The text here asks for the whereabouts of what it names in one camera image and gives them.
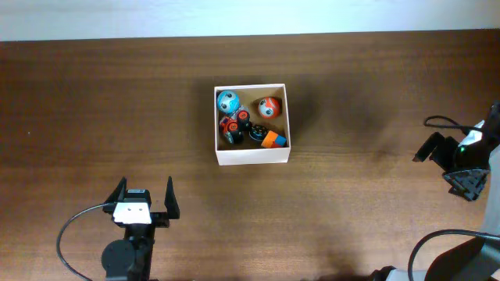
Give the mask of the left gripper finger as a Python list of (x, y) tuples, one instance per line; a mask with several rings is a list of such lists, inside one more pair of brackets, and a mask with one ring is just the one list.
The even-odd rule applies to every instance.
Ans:
[(126, 189), (127, 189), (127, 179), (123, 177), (118, 183), (117, 187), (114, 189), (114, 191), (104, 201), (105, 205), (102, 207), (102, 211), (104, 213), (114, 213), (116, 205), (123, 200)]
[(171, 176), (167, 180), (164, 205), (166, 207), (166, 213), (169, 219), (180, 218), (180, 208), (174, 193), (173, 179)]

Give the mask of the red toy fire truck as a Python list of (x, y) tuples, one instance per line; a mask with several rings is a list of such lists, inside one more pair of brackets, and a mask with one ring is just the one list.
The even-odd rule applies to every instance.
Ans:
[(219, 121), (219, 128), (228, 143), (240, 144), (244, 140), (244, 132), (249, 132), (252, 128), (248, 109), (241, 106), (236, 112), (224, 116)]

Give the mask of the black round toy wheel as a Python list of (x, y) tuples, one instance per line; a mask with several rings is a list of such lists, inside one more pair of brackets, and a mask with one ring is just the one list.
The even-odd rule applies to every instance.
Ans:
[(268, 132), (269, 132), (269, 130), (265, 126), (255, 124), (250, 129), (249, 136), (254, 141), (262, 142), (266, 138), (266, 135), (268, 134)]

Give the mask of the blue toy ball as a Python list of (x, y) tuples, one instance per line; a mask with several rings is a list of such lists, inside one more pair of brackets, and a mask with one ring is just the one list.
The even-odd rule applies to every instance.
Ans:
[(233, 91), (222, 91), (217, 96), (216, 106), (221, 112), (225, 114), (232, 114), (240, 108), (240, 99)]

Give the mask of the multicolour puzzle cube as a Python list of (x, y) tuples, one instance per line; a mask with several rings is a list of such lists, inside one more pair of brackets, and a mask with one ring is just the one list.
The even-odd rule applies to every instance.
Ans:
[(261, 146), (263, 148), (284, 148), (287, 139), (276, 132), (270, 130), (262, 140)]

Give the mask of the red toy ball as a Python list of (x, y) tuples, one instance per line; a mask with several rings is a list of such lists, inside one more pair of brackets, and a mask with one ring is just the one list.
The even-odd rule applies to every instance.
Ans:
[(274, 97), (265, 97), (258, 103), (258, 112), (264, 119), (274, 119), (281, 113), (280, 102)]

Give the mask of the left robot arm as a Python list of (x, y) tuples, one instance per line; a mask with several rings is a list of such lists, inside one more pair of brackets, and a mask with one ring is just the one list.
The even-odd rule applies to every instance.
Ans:
[(108, 196), (102, 210), (124, 229), (124, 235), (109, 243), (102, 252), (101, 262), (107, 280), (150, 280), (155, 230), (168, 228), (171, 220), (180, 218), (171, 178), (167, 180), (164, 205), (164, 212), (153, 212), (150, 192), (128, 189), (126, 178), (122, 178)]

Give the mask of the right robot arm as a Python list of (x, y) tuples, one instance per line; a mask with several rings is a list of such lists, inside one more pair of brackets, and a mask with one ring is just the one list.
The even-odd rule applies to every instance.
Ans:
[[(429, 116), (423, 125), (461, 130), (458, 142), (435, 132), (415, 153), (414, 162), (430, 159), (443, 169), (450, 194), (468, 202), (479, 198), (490, 184), (484, 222), (480, 231), (443, 229), (427, 234), (412, 249), (406, 270), (386, 266), (373, 271), (368, 280), (492, 280), (499, 270), (499, 102), (475, 126), (464, 126), (446, 116)], [(424, 271), (413, 268), (420, 248), (435, 237), (458, 235), (470, 239), (440, 255)]]

